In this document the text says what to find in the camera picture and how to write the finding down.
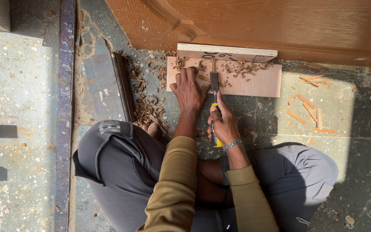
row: pocket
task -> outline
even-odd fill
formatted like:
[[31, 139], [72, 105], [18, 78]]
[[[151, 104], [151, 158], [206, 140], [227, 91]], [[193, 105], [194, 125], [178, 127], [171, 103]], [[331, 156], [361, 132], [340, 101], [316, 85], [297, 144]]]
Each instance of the pocket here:
[[330, 193], [332, 189], [333, 189], [333, 186], [324, 182], [319, 192], [314, 197], [312, 197], [312, 199], [319, 200], [319, 201], [326, 201], [326, 198], [328, 197], [328, 194]]

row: chisel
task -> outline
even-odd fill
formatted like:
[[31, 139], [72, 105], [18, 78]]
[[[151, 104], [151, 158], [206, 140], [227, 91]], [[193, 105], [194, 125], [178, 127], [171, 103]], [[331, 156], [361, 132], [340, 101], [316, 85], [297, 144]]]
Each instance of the chisel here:
[[[211, 90], [213, 92], [213, 104], [211, 104], [212, 107], [216, 107], [217, 110], [220, 113], [221, 116], [221, 110], [219, 108], [219, 105], [217, 104], [217, 91], [219, 90], [219, 73], [218, 72], [210, 72], [210, 83], [211, 83]], [[223, 144], [221, 144], [220, 140], [216, 137], [214, 133], [214, 123], [211, 123], [211, 135], [212, 135], [212, 141], [214, 147], [222, 147]]]

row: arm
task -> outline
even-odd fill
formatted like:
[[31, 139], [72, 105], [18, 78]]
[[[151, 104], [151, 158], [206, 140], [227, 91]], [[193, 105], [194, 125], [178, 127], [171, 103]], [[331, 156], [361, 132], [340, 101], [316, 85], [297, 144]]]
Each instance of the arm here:
[[[217, 93], [217, 101], [222, 117], [215, 107], [210, 108], [216, 136], [223, 145], [240, 139], [234, 114], [225, 104], [221, 92]], [[279, 231], [271, 208], [261, 190], [260, 183], [247, 158], [243, 144], [232, 146], [227, 150], [230, 170], [226, 176], [233, 192], [234, 206], [239, 231]]]
[[192, 67], [176, 75], [170, 87], [181, 109], [172, 141], [167, 145], [161, 165], [160, 179], [148, 200], [146, 223], [137, 231], [191, 230], [194, 215], [194, 180], [197, 165], [195, 131], [197, 117], [210, 85], [198, 87]]

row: hand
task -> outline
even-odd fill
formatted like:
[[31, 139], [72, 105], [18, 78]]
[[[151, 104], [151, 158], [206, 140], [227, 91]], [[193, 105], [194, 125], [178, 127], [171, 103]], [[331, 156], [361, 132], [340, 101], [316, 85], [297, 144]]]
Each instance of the hand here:
[[207, 92], [210, 90], [210, 83], [205, 83], [201, 88], [198, 86], [195, 79], [197, 73], [196, 67], [181, 69], [180, 73], [176, 74], [177, 83], [170, 85], [182, 113], [198, 115], [207, 97]]
[[[237, 123], [234, 114], [225, 104], [220, 91], [217, 92], [217, 103], [219, 104], [222, 116], [220, 116], [220, 113], [216, 107], [211, 107], [211, 117], [209, 117], [208, 119], [208, 124], [211, 125], [211, 119], [213, 119], [214, 132], [216, 133], [217, 138], [220, 140], [223, 146], [226, 146], [236, 140], [239, 140], [240, 134], [237, 129]], [[207, 133], [208, 138], [212, 139], [211, 126], [209, 126]]]

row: olive green sweatshirt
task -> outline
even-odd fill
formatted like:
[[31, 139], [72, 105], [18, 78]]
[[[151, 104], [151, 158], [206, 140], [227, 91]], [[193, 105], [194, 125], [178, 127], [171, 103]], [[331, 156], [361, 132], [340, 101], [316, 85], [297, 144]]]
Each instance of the olive green sweatshirt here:
[[[162, 161], [160, 179], [137, 231], [190, 231], [195, 213], [197, 144], [185, 136], [172, 139]], [[252, 166], [227, 171], [239, 232], [277, 232], [276, 221]]]

